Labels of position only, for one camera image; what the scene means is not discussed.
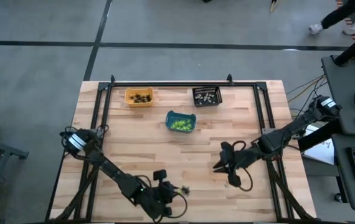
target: concrete floor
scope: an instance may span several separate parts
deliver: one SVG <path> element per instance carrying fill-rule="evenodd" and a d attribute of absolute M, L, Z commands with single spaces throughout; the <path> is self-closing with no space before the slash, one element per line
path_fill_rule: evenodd
<path fill-rule="evenodd" d="M 94 42 L 106 0 L 0 0 L 0 40 Z M 307 26 L 334 0 L 114 0 L 102 42 L 349 46 L 343 22 L 317 37 Z M 0 219 L 45 218 L 62 157 L 59 132 L 71 123 L 91 47 L 0 46 L 0 141 L 30 151 L 10 160 L 0 186 Z M 340 52 L 102 47 L 91 80 L 283 80 L 286 91 L 322 74 L 320 59 Z M 327 85 L 319 91 L 329 94 Z M 290 106 L 301 108 L 304 95 Z M 334 178 L 309 177 L 318 217 L 354 220 L 332 202 Z"/>

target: sneaker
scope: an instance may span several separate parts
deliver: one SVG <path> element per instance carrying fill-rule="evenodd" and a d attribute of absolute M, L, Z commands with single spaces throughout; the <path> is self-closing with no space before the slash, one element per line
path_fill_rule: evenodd
<path fill-rule="evenodd" d="M 351 26 L 347 26 L 343 30 L 344 34 L 346 35 L 353 35 L 355 34 L 355 23 L 352 24 Z"/>
<path fill-rule="evenodd" d="M 311 34 L 315 35 L 323 31 L 323 26 L 321 25 L 321 22 L 310 25 L 309 26 L 309 31 Z"/>

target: paper sheet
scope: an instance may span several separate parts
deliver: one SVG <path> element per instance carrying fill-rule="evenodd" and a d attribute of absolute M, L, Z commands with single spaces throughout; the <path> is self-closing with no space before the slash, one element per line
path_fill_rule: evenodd
<path fill-rule="evenodd" d="M 316 131 L 318 128 L 312 125 L 309 125 L 306 128 L 306 134 L 309 135 L 313 131 Z M 327 164 L 334 165 L 334 144 L 331 139 L 326 140 L 318 145 L 313 146 L 312 148 L 305 151 L 303 156 L 310 159 L 314 159 L 320 162 L 325 162 Z"/>

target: blue bowl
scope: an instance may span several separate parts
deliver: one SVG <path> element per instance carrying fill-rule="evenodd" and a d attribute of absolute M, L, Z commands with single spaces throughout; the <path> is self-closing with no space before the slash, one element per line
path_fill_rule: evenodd
<path fill-rule="evenodd" d="M 172 124 L 175 121 L 180 121 L 180 120 L 189 120 L 191 122 L 191 127 L 192 127 L 191 130 L 186 131 L 186 130 L 179 130 L 179 129 L 172 128 Z M 170 111 L 166 114 L 165 125 L 171 131 L 177 131 L 181 133 L 191 133 L 192 130 L 196 128 L 196 120 L 197 118 L 194 114 L 188 115 L 188 114 L 180 114 L 180 113 L 175 113 L 174 111 Z"/>

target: black container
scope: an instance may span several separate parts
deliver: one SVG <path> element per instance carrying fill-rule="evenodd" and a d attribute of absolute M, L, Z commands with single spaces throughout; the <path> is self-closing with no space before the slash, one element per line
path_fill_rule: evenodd
<path fill-rule="evenodd" d="M 202 99 L 196 99 L 196 97 L 200 94 Z M 208 100 L 204 101 L 204 97 L 208 94 L 213 95 L 214 97 L 210 97 L 209 102 Z M 222 95 L 220 94 L 219 86 L 208 86 L 208 87 L 200 87 L 200 88 L 193 88 L 192 89 L 192 98 L 194 100 L 194 104 L 196 107 L 202 106 L 216 106 L 222 102 Z"/>

